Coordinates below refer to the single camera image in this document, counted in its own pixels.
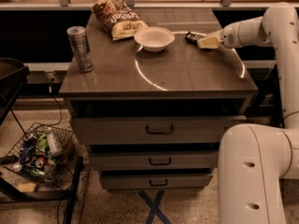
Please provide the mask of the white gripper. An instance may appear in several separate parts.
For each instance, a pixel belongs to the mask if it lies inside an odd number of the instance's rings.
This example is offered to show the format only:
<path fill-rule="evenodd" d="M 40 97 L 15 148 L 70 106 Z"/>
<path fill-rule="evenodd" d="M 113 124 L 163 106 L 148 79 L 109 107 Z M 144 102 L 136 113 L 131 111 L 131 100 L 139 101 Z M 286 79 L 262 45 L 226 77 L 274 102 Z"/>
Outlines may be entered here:
<path fill-rule="evenodd" d="M 209 33 L 206 37 L 200 38 L 197 41 L 197 45 L 200 49 L 217 49 L 221 43 L 227 49 L 240 48 L 239 26 L 239 22 L 231 23 L 223 29 Z"/>

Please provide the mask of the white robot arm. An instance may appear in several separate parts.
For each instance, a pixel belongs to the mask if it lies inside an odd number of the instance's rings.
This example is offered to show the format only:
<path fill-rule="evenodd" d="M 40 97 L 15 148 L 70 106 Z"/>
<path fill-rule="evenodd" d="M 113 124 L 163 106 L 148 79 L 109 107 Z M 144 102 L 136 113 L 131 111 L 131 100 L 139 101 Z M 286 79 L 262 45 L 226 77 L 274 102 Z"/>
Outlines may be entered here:
<path fill-rule="evenodd" d="M 276 53 L 284 126 L 239 124 L 218 156 L 219 224 L 286 224 L 279 180 L 298 177 L 299 39 L 294 6 L 277 3 L 197 41 L 201 49 L 271 46 Z"/>

